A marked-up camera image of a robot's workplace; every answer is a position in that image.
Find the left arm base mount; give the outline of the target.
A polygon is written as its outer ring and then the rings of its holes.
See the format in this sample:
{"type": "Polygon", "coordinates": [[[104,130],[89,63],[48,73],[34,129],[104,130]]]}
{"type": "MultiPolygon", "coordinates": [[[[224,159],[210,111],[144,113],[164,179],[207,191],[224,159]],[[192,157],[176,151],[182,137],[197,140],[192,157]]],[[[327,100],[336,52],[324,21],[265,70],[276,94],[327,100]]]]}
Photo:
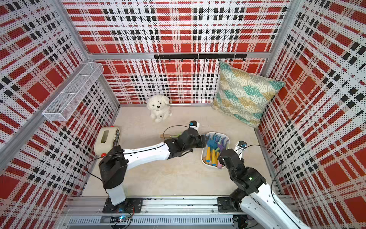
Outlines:
{"type": "Polygon", "coordinates": [[[143,198],[127,198],[120,204],[113,205],[109,197],[105,204],[102,213],[140,213],[143,205],[143,198]]]}

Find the purple rake pink handle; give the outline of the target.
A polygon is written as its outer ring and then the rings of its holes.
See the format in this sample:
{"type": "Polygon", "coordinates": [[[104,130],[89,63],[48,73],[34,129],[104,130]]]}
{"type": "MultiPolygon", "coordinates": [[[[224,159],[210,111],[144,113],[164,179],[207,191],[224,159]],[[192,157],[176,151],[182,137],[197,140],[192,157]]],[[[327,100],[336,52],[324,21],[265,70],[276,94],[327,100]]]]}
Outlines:
{"type": "Polygon", "coordinates": [[[225,139],[226,139],[226,137],[221,138],[221,139],[218,141],[218,143],[217,143],[218,150],[216,151],[216,155],[217,155],[217,168],[218,168],[218,169],[221,169],[221,168],[222,168],[222,164],[221,164],[221,162],[220,162],[220,160],[219,160],[220,154],[221,154],[221,152],[222,152],[224,149],[226,149],[226,146],[227,146],[227,143],[228,143],[228,141],[226,141],[226,142],[225,142],[225,139]]]}

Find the light green rake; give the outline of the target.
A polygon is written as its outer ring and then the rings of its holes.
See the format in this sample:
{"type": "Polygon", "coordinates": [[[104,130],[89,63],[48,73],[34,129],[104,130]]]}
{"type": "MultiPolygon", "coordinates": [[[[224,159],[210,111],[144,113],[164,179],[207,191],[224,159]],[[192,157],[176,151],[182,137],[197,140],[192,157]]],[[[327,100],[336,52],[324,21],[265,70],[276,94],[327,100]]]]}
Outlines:
{"type": "Polygon", "coordinates": [[[182,134],[182,132],[179,134],[161,134],[160,138],[163,138],[163,139],[178,138],[181,134],[182,134]]]}

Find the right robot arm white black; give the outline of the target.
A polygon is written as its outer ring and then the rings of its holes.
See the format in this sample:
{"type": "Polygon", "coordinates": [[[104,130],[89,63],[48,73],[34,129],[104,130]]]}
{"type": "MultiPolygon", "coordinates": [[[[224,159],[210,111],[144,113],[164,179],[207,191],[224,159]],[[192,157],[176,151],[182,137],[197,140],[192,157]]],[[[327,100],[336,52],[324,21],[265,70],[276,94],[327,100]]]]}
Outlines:
{"type": "Polygon", "coordinates": [[[265,229],[309,228],[272,191],[256,169],[245,166],[244,160],[233,149],[224,150],[219,160],[237,186],[230,195],[235,207],[238,206],[265,229]]]}

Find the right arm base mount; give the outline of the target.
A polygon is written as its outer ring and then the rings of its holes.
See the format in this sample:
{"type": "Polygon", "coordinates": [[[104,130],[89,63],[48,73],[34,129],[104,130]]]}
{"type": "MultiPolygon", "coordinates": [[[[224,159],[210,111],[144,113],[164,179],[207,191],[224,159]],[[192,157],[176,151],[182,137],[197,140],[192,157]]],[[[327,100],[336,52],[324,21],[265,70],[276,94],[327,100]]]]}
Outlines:
{"type": "Polygon", "coordinates": [[[242,203],[242,199],[247,196],[248,194],[245,191],[237,188],[229,195],[229,197],[218,197],[218,211],[220,213],[243,212],[240,208],[240,204],[242,203]]]}

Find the white plastic storage box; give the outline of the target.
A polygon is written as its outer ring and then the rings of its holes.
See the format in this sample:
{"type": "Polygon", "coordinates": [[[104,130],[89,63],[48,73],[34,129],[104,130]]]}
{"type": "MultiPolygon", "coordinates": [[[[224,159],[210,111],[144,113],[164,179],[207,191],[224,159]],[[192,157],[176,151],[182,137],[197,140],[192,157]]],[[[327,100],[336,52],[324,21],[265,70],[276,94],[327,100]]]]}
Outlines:
{"type": "MultiPolygon", "coordinates": [[[[216,142],[217,142],[217,143],[218,143],[218,141],[219,141],[221,138],[226,137],[225,142],[226,142],[226,141],[228,141],[227,146],[226,146],[226,149],[228,149],[228,148],[229,148],[229,145],[230,145],[230,139],[229,139],[229,137],[228,137],[227,135],[225,135],[225,134],[220,134],[220,133],[216,133],[216,132],[209,132],[209,133],[207,133],[206,135],[211,135],[211,139],[213,140],[213,136],[214,136],[214,134],[218,135],[217,140],[216,140],[216,142]]],[[[207,146],[202,150],[202,156],[201,156],[201,158],[202,158],[202,162],[203,162],[206,166],[208,166],[208,167],[217,168],[217,166],[216,166],[216,167],[212,166],[212,163],[210,163],[209,165],[205,163],[206,153],[207,153],[207,146]]]]}

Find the blue rake yellow handle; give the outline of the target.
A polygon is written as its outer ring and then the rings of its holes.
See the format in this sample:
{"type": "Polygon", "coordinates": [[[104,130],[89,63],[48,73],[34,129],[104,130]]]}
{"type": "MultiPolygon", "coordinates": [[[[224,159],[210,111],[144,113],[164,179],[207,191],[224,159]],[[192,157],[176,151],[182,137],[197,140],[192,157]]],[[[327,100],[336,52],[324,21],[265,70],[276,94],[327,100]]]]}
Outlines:
{"type": "Polygon", "coordinates": [[[214,134],[213,140],[211,143],[211,163],[212,163],[212,166],[214,166],[214,167],[217,166],[217,157],[216,157],[216,149],[218,148],[217,142],[216,142],[217,137],[218,137],[218,135],[214,134]]]}
{"type": "Polygon", "coordinates": [[[205,158],[205,163],[206,164],[210,164],[211,163],[211,144],[212,144],[212,139],[211,139],[211,135],[206,135],[208,138],[207,141],[207,153],[206,153],[206,158],[205,158]]]}

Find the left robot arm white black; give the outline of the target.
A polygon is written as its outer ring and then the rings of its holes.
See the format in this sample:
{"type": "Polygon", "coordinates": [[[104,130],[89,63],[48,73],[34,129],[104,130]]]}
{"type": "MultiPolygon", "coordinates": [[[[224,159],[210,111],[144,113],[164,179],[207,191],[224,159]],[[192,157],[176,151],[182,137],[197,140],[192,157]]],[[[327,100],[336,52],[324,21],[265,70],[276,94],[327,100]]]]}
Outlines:
{"type": "Polygon", "coordinates": [[[194,148],[206,147],[208,137],[200,135],[194,128],[188,128],[177,138],[169,138],[157,145],[123,150],[113,147],[99,163],[103,188],[109,195],[112,205],[117,206],[126,201],[123,181],[128,170],[158,160],[181,157],[194,148]]]}

